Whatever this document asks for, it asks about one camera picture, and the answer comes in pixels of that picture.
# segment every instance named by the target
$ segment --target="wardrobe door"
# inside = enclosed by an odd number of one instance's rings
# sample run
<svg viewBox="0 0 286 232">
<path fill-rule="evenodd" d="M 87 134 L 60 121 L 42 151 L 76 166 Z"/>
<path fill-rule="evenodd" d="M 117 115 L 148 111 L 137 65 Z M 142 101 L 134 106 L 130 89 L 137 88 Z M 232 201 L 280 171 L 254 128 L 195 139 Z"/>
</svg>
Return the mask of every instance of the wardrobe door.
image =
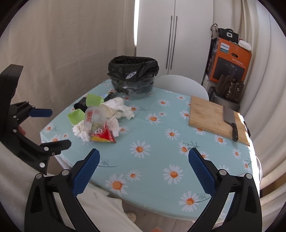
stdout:
<svg viewBox="0 0 286 232">
<path fill-rule="evenodd" d="M 136 56 L 158 61 L 158 77 L 168 74 L 175 0 L 140 0 Z"/>
<path fill-rule="evenodd" d="M 213 24 L 212 0 L 176 0 L 169 73 L 202 83 Z"/>
</svg>

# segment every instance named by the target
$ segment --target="table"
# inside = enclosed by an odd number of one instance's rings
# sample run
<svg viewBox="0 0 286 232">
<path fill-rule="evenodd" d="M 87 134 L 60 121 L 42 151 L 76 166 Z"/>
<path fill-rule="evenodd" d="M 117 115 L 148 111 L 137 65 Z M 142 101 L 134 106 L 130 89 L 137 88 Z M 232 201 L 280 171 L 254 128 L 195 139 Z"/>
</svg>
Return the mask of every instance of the table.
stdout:
<svg viewBox="0 0 286 232">
<path fill-rule="evenodd" d="M 102 95 L 111 89 L 107 80 L 89 93 Z M 133 205 L 172 218 L 196 220 L 210 199 L 188 162 L 190 148 L 196 147 L 204 158 L 231 175 L 252 173 L 259 188 L 253 146 L 188 126 L 190 97 L 154 88 L 143 97 L 124 100 L 135 118 L 119 120 L 122 129 L 116 143 L 76 138 L 67 117 L 73 104 L 43 129 L 42 142 L 71 140 L 71 148 L 60 155 L 71 166 L 92 148 L 98 149 L 101 162 L 91 178 L 94 183 Z M 221 220 L 232 197 L 230 194 Z"/>
</svg>

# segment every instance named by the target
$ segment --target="knife handle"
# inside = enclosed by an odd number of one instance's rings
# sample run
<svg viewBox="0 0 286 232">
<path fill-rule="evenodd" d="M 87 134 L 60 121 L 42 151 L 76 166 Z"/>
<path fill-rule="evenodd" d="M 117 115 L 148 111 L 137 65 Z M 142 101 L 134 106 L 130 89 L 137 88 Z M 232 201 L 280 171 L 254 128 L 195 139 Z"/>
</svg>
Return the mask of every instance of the knife handle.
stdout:
<svg viewBox="0 0 286 232">
<path fill-rule="evenodd" d="M 233 128 L 233 141 L 237 142 L 238 141 L 238 131 L 235 123 L 231 124 Z"/>
</svg>

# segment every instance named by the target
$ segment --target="orange box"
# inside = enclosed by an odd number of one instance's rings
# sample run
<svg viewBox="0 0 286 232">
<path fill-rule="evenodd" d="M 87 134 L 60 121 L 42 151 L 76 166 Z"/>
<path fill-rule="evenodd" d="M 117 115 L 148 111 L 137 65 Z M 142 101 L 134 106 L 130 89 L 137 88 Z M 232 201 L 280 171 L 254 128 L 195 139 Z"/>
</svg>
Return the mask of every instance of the orange box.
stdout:
<svg viewBox="0 0 286 232">
<path fill-rule="evenodd" d="M 221 75 L 230 75 L 244 80 L 251 53 L 228 40 L 218 38 L 211 51 L 207 74 L 211 81 L 218 82 Z"/>
</svg>

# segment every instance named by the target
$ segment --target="daisy flower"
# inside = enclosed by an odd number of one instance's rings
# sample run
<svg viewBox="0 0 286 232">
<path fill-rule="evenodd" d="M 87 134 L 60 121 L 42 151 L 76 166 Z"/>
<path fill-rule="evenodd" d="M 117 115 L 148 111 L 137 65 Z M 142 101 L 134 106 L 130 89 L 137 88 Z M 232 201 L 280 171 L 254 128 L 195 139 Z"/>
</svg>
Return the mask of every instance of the daisy flower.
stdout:
<svg viewBox="0 0 286 232">
<path fill-rule="evenodd" d="M 121 194 L 127 194 L 125 189 L 128 187 L 126 184 L 125 179 L 122 179 L 123 174 L 121 174 L 118 179 L 116 178 L 116 174 L 113 174 L 109 180 L 106 181 L 105 186 L 111 187 L 110 190 L 114 193 L 117 193 L 119 196 L 122 196 Z"/>
<path fill-rule="evenodd" d="M 167 136 L 167 138 L 171 139 L 171 140 L 177 140 L 177 137 L 180 135 L 179 133 L 177 133 L 178 131 L 174 131 L 174 129 L 168 129 L 165 131 L 165 135 Z"/>
<path fill-rule="evenodd" d="M 180 100 L 186 100 L 186 98 L 184 96 L 182 96 L 182 95 L 178 95 L 177 98 L 180 99 Z"/>
<path fill-rule="evenodd" d="M 146 117 L 145 117 L 146 120 L 149 120 L 149 122 L 151 124 L 155 123 L 155 124 L 158 124 L 160 123 L 160 119 L 159 119 L 159 116 L 157 116 L 156 114 L 148 114 Z"/>
<path fill-rule="evenodd" d="M 234 157 L 235 158 L 237 158 L 237 159 L 240 159 L 241 158 L 241 152 L 239 152 L 239 150 L 238 149 L 233 149 L 233 155 L 234 155 Z"/>
<path fill-rule="evenodd" d="M 135 157 L 138 156 L 138 158 L 144 158 L 144 154 L 145 155 L 150 155 L 148 152 L 150 149 L 150 145 L 145 145 L 145 142 L 142 142 L 140 144 L 139 141 L 137 141 L 138 144 L 133 142 L 133 145 L 130 145 L 132 148 L 130 148 L 129 150 L 132 150 L 131 154 L 135 154 Z"/>
<path fill-rule="evenodd" d="M 131 106 L 129 106 L 130 108 L 131 108 L 131 110 L 134 112 L 134 113 L 136 113 L 136 112 L 138 112 L 138 110 L 140 110 L 140 108 L 138 107 L 138 106 L 135 106 L 135 105 L 131 105 Z"/>
<path fill-rule="evenodd" d="M 226 170 L 230 174 L 229 168 L 226 167 L 225 165 L 219 166 L 219 169 L 224 169 L 224 170 Z"/>
<path fill-rule="evenodd" d="M 209 160 L 209 159 L 208 159 L 208 154 L 207 154 L 205 151 L 200 151 L 200 154 L 201 154 L 201 156 L 202 156 L 204 159 Z"/>
<path fill-rule="evenodd" d="M 198 197 L 196 196 L 195 193 L 192 195 L 192 191 L 188 191 L 188 195 L 184 193 L 181 199 L 183 201 L 179 201 L 179 205 L 184 205 L 182 211 L 191 212 L 194 211 L 194 209 L 197 209 L 196 205 L 199 204 L 197 202 Z"/>
<path fill-rule="evenodd" d="M 163 174 L 164 180 L 168 180 L 168 184 L 171 184 L 172 181 L 174 181 L 174 183 L 176 184 L 177 182 L 180 182 L 180 179 L 182 179 L 183 174 L 180 174 L 183 170 L 180 170 L 179 166 L 175 166 L 175 165 L 170 165 L 170 170 L 167 168 L 164 168 L 164 172 L 166 172 L 165 174 Z"/>
<path fill-rule="evenodd" d="M 140 180 L 140 176 L 141 175 L 139 175 L 140 174 L 140 172 L 137 172 L 137 170 L 133 170 L 133 171 L 130 171 L 130 172 L 128 172 L 127 173 L 127 180 L 131 180 L 131 182 L 133 181 L 133 180 Z"/>
<path fill-rule="evenodd" d="M 170 104 L 169 104 L 169 101 L 162 100 L 162 99 L 158 100 L 157 103 L 158 103 L 160 106 L 168 106 L 168 105 L 170 105 Z"/>
<path fill-rule="evenodd" d="M 244 169 L 245 169 L 246 171 L 250 172 L 251 169 L 250 169 L 250 166 L 249 166 L 249 165 L 250 165 L 249 161 L 243 160 L 242 163 L 243 163 Z"/>
<path fill-rule="evenodd" d="M 219 135 L 215 135 L 214 136 L 214 140 L 216 141 L 216 142 L 218 142 L 221 146 L 222 145 L 226 145 L 227 143 L 225 142 L 225 138 L 224 137 L 222 137 L 222 136 L 219 136 Z"/>
<path fill-rule="evenodd" d="M 48 134 L 50 131 L 53 131 L 53 130 L 55 130 L 55 126 L 54 126 L 52 123 L 48 124 L 48 125 L 44 128 L 44 132 L 45 132 L 46 134 Z"/>
<path fill-rule="evenodd" d="M 194 128 L 194 131 L 196 131 L 196 134 L 199 135 L 205 135 L 206 133 L 204 132 L 204 130 L 200 129 L 200 128 Z"/>
<path fill-rule="evenodd" d="M 120 134 L 127 134 L 127 131 L 129 131 L 128 127 L 121 127 L 119 133 Z"/>
<path fill-rule="evenodd" d="M 160 112 L 159 116 L 163 117 L 163 116 L 167 116 L 166 112 Z"/>
<path fill-rule="evenodd" d="M 68 137 L 69 137 L 69 133 L 65 133 L 65 134 L 63 134 L 63 139 L 67 139 Z"/>
<path fill-rule="evenodd" d="M 184 119 L 186 119 L 186 118 L 188 118 L 190 116 L 188 111 L 185 111 L 185 110 L 180 112 L 180 114 L 181 114 L 181 117 L 184 118 Z"/>
<path fill-rule="evenodd" d="M 179 142 L 179 153 L 180 154 L 185 154 L 186 157 L 188 157 L 188 149 L 187 147 L 183 144 L 183 141 Z"/>
<path fill-rule="evenodd" d="M 125 97 L 123 97 L 123 100 L 124 100 L 124 101 L 130 101 L 130 97 L 125 96 Z"/>
<path fill-rule="evenodd" d="M 50 142 L 57 142 L 61 140 L 61 136 L 60 135 L 55 135 L 54 137 L 51 138 Z"/>
</svg>

